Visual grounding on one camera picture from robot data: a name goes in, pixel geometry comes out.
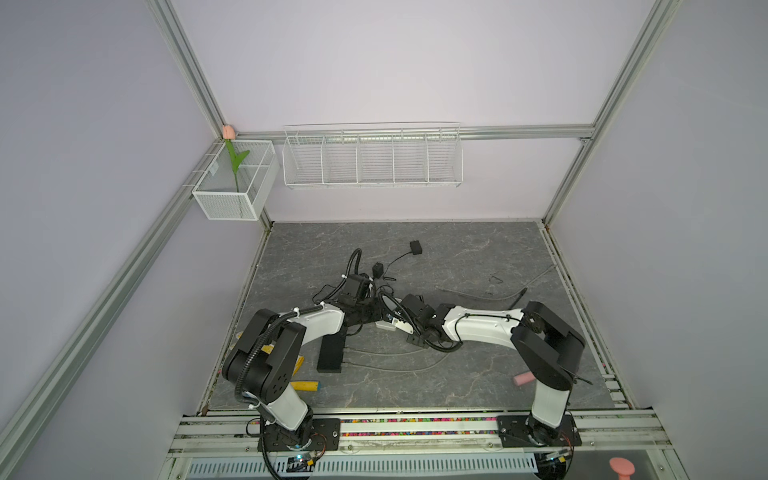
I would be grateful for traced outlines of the black network switch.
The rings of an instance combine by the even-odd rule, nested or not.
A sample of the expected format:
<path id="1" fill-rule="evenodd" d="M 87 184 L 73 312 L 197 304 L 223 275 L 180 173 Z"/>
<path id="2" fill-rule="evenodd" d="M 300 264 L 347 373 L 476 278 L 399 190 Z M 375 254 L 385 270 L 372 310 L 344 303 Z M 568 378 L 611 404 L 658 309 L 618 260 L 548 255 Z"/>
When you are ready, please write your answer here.
<path id="1" fill-rule="evenodd" d="M 319 373 L 335 374 L 342 371 L 346 336 L 347 331 L 342 329 L 322 338 L 316 365 Z"/>

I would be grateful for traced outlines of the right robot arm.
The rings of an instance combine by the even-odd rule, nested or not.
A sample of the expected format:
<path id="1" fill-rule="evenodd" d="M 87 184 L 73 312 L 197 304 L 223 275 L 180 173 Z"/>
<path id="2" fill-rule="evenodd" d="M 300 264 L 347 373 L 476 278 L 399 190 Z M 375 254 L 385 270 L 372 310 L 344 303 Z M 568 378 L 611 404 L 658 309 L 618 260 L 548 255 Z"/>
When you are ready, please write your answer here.
<path id="1" fill-rule="evenodd" d="M 455 352 L 467 343 L 513 349 L 535 380 L 534 399 L 525 415 L 498 418 L 506 447 L 573 448 L 582 444 L 567 413 L 586 346 L 585 338 L 546 305 L 530 301 L 521 309 L 476 310 L 454 304 L 427 305 L 420 296 L 398 300 L 383 293 L 379 302 L 395 328 L 431 349 Z"/>

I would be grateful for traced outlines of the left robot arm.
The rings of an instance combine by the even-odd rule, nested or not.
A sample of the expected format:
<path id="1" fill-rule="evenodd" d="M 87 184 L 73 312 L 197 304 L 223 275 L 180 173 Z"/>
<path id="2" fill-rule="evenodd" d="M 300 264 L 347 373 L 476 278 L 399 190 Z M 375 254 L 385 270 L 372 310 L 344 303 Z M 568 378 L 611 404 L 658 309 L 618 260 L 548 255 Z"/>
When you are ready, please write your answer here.
<path id="1" fill-rule="evenodd" d="M 224 360 L 221 375 L 234 399 L 259 413 L 261 432 L 280 435 L 292 447 L 307 446 L 313 436 L 312 409 L 291 385 L 302 347 L 324 337 L 344 341 L 350 327 L 373 317 L 375 282 L 386 267 L 377 262 L 371 275 L 364 274 L 361 258 L 355 249 L 340 283 L 311 306 L 257 311 Z"/>

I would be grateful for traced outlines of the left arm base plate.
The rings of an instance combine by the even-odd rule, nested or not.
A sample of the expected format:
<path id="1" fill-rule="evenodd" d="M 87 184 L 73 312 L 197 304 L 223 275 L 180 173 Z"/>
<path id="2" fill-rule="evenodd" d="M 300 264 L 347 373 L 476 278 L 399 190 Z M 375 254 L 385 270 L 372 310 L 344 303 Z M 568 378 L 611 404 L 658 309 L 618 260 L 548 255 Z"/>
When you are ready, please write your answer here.
<path id="1" fill-rule="evenodd" d="M 296 431 L 279 424 L 267 424 L 259 434 L 269 452 L 336 451 L 341 439 L 339 418 L 313 418 L 303 422 Z"/>

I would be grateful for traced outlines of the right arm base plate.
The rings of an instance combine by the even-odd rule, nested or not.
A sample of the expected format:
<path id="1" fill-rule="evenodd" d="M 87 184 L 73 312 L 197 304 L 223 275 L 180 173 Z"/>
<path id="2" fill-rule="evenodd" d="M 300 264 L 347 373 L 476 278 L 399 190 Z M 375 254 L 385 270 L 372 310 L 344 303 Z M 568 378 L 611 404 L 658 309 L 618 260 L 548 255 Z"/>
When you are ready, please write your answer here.
<path id="1" fill-rule="evenodd" d="M 504 448 L 577 447 L 582 445 L 574 417 L 566 413 L 558 427 L 549 427 L 531 415 L 497 417 L 497 431 Z"/>

